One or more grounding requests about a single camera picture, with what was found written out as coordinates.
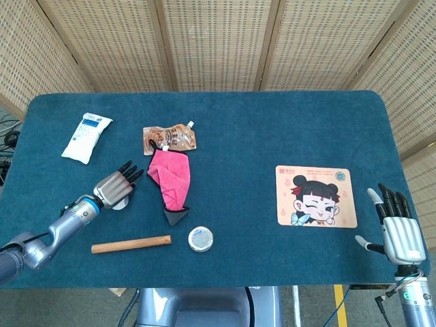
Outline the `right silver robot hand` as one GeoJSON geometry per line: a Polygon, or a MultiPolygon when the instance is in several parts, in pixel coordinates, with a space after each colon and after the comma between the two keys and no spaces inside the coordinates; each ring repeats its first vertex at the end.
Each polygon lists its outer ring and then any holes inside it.
{"type": "Polygon", "coordinates": [[[386,255],[394,265],[421,264],[426,259],[424,241],[418,220],[411,215],[409,202],[400,192],[394,192],[381,183],[378,187],[381,194],[372,188],[367,189],[367,194],[379,217],[384,243],[371,243],[360,235],[356,235],[355,240],[367,251],[386,255]]]}

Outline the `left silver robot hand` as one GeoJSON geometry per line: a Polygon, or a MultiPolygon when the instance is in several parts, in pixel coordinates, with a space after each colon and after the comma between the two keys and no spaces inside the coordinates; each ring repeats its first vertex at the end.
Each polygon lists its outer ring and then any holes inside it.
{"type": "Polygon", "coordinates": [[[116,211],[123,210],[129,204],[129,195],[136,188],[136,181],[144,174],[132,160],[123,164],[115,172],[98,182],[93,195],[99,198],[104,208],[116,211]]]}

